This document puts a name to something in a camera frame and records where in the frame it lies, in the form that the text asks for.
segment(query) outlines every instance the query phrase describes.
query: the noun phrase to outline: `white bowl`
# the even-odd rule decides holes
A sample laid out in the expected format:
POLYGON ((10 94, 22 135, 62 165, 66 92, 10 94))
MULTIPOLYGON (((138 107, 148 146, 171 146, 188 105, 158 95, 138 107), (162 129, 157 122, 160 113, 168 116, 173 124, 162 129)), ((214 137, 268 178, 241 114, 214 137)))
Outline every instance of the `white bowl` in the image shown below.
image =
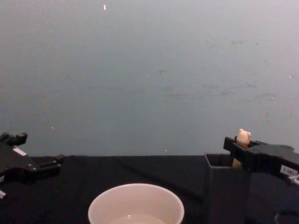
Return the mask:
POLYGON ((181 224, 184 206, 171 191, 151 184, 111 188, 91 203, 90 224, 181 224))

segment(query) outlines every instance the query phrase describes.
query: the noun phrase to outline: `black tablecloth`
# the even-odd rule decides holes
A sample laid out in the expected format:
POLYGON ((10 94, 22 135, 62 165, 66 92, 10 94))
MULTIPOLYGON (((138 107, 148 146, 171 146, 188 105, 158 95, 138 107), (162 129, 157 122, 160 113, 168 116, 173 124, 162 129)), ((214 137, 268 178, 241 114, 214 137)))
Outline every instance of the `black tablecloth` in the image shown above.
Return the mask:
MULTIPOLYGON (((68 156, 59 176, 31 185, 0 185, 7 193, 0 200, 0 223, 88 224, 87 211, 96 196, 121 184, 142 182, 176 193, 184 204, 184 223, 200 224, 203 179, 203 156, 68 156)), ((284 208, 299 211, 299 189, 270 175, 253 174, 247 223, 272 224, 274 215, 284 208)))

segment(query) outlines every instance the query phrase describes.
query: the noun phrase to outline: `small figurine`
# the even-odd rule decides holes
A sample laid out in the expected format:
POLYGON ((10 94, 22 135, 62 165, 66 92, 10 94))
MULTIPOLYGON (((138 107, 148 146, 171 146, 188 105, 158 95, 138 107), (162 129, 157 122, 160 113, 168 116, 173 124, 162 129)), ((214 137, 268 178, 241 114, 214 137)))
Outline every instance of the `small figurine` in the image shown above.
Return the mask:
MULTIPOLYGON (((243 146, 244 148, 247 148, 250 143, 250 140, 251 140, 251 133, 244 131, 243 129, 239 129, 239 134, 236 140, 237 143, 243 146)), ((242 164, 238 160, 234 159, 232 167, 236 169, 242 169, 242 164)))

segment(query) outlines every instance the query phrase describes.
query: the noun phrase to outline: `sticker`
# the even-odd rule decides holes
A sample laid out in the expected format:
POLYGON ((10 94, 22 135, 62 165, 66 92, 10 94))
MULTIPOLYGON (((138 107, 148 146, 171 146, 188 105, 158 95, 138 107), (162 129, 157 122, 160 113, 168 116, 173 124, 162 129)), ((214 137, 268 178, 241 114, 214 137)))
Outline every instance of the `sticker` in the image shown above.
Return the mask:
POLYGON ((288 176, 296 176, 298 174, 298 171, 289 167, 286 167, 284 165, 281 165, 280 172, 282 174, 288 175, 288 176))
POLYGON ((22 150, 20 150, 19 148, 14 148, 13 149, 16 153, 20 154, 21 156, 25 156, 27 155, 26 152, 23 152, 22 150))

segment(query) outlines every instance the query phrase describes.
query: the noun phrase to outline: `water in bowl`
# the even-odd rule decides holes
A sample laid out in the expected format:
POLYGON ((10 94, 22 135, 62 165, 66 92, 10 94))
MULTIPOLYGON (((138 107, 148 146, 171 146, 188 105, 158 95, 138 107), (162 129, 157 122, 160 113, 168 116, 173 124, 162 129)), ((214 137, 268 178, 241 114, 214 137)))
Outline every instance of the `water in bowl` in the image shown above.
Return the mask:
POLYGON ((145 214, 128 215, 114 220, 111 224, 166 224, 161 219, 145 214))

